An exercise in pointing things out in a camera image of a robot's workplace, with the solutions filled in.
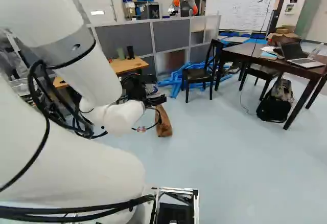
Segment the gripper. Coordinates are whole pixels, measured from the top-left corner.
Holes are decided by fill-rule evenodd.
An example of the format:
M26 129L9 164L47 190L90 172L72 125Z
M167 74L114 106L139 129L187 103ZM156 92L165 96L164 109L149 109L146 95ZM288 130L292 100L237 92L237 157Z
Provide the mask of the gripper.
M167 101L167 97L165 94L159 95L157 97L146 98L144 100L145 108L152 108L158 105L161 105Z

